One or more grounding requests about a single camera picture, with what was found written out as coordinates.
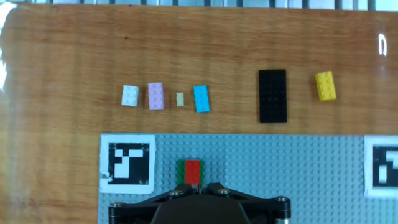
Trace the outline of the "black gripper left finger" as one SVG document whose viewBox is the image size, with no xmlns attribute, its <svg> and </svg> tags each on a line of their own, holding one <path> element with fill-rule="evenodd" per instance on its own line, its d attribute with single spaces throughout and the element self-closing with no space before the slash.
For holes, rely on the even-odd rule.
<svg viewBox="0 0 398 224">
<path fill-rule="evenodd" d="M 114 202 L 108 207 L 108 223 L 151 223 L 165 202 L 200 193 L 199 184 L 178 184 L 174 189 L 139 203 Z"/>
</svg>

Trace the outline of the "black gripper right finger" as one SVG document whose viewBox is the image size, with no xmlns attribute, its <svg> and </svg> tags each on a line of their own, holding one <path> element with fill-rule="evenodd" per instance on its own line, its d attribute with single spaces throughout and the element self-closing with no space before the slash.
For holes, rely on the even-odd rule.
<svg viewBox="0 0 398 224">
<path fill-rule="evenodd" d="M 205 193 L 238 202 L 251 223 L 291 224 L 291 200 L 286 196 L 264 199 L 229 189 L 219 182 L 205 185 Z"/>
</svg>

